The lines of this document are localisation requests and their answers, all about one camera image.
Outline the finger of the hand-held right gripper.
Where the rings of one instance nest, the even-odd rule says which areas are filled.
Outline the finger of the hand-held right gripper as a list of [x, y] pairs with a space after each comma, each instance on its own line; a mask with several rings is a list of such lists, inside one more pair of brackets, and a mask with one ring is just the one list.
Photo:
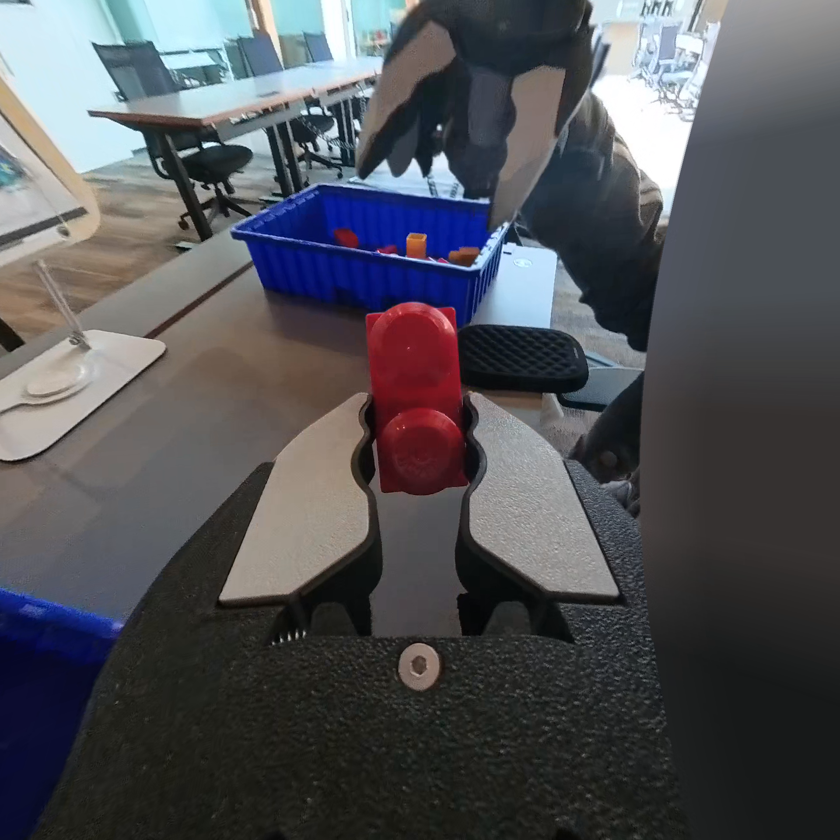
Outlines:
[[401, 177], [428, 152], [435, 129], [422, 129], [424, 88], [456, 58], [447, 29], [434, 20], [406, 20], [384, 59], [358, 141], [358, 177], [386, 162]]
[[490, 203], [489, 230], [514, 220], [547, 166], [560, 136], [557, 122], [565, 78], [565, 69], [552, 66], [539, 66], [514, 78], [514, 123]]

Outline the black textured wrist rest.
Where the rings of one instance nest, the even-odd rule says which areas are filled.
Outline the black textured wrist rest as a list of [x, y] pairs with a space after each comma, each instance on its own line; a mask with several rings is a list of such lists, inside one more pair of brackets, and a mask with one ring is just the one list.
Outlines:
[[458, 358], [461, 382], [473, 389], [559, 394], [589, 380], [581, 345], [554, 329], [471, 323], [458, 331]]

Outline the red two-stud building block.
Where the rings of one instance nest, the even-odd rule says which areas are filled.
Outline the red two-stud building block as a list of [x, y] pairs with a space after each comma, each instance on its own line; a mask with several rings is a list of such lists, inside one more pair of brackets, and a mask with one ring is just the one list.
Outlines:
[[382, 492], [465, 487], [456, 310], [401, 302], [367, 314], [365, 329]]

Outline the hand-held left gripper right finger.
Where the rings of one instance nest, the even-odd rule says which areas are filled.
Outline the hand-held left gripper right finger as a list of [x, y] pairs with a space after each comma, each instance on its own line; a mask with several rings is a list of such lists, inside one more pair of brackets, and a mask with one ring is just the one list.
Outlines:
[[562, 455], [482, 394], [465, 395], [461, 584], [486, 599], [612, 604], [620, 597]]

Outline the black office chair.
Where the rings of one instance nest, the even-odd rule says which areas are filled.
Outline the black office chair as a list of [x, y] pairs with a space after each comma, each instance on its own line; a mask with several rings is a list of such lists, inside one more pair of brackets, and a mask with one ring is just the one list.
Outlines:
[[642, 372], [610, 402], [566, 456], [585, 468], [635, 519], [641, 516], [643, 394]]
[[633, 77], [641, 79], [657, 101], [684, 121], [697, 112], [696, 75], [706, 40], [662, 18], [643, 23]]
[[[182, 91], [151, 41], [127, 45], [92, 43], [94, 51], [117, 88], [123, 103], [144, 98], [172, 95]], [[215, 129], [163, 134], [162, 127], [125, 122], [125, 128], [141, 133], [153, 171], [162, 179], [173, 181], [185, 206], [178, 225], [182, 230], [193, 226], [201, 241], [212, 235], [211, 223], [222, 215], [251, 215], [234, 199], [231, 176], [244, 170], [253, 160], [251, 149], [225, 144]]]

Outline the blue plastic bin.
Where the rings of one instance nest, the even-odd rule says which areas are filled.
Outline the blue plastic bin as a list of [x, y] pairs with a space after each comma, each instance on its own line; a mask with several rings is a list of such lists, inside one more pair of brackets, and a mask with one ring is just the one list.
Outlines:
[[1, 838], [35, 830], [124, 622], [1, 590]]
[[[485, 203], [320, 184], [241, 220], [230, 234], [245, 243], [268, 291], [365, 312], [410, 301], [451, 307], [462, 328], [496, 278], [508, 236], [509, 224], [489, 230], [488, 218]], [[373, 247], [403, 246], [415, 233], [426, 235], [436, 256], [461, 246], [481, 254], [470, 268], [377, 255], [336, 246], [335, 228]]]

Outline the printed instruction sheet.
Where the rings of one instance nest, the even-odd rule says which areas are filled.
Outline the printed instruction sheet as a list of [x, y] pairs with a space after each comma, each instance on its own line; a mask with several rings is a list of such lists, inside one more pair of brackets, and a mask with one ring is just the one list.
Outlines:
[[12, 124], [1, 118], [1, 246], [57, 227], [71, 199]]

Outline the wooden office desk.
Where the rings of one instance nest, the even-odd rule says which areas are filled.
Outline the wooden office desk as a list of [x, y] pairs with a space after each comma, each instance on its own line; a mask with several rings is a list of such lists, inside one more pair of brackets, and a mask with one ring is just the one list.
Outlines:
[[184, 164], [177, 159], [174, 136], [211, 129], [220, 140], [234, 140], [263, 130], [274, 144], [272, 156], [282, 195], [298, 193], [302, 176], [292, 148], [289, 121], [303, 118], [309, 99], [324, 106], [343, 106], [375, 82], [382, 64], [383, 59], [375, 57], [316, 62], [261, 77], [109, 104], [87, 113], [159, 141], [167, 174], [173, 177], [199, 238], [206, 241], [214, 233]]

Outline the pile of assorted toy blocks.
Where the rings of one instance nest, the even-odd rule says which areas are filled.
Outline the pile of assorted toy blocks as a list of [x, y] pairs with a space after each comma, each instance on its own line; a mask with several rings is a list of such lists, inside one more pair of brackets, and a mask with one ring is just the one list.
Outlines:
[[391, 244], [373, 247], [363, 245], [360, 237], [353, 230], [346, 227], [335, 228], [332, 231], [332, 242], [336, 246], [363, 250], [380, 256], [419, 259], [443, 265], [453, 265], [465, 268], [472, 267], [477, 262], [478, 257], [481, 254], [481, 248], [474, 246], [461, 246], [450, 250], [447, 255], [434, 255], [427, 249], [426, 235], [415, 233], [411, 233], [406, 236], [403, 246]]

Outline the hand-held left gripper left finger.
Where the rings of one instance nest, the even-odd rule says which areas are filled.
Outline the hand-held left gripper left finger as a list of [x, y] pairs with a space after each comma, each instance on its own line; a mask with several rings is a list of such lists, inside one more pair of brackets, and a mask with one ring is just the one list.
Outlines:
[[368, 394], [354, 394], [278, 454], [221, 606], [291, 603], [315, 592], [367, 596], [382, 577]]

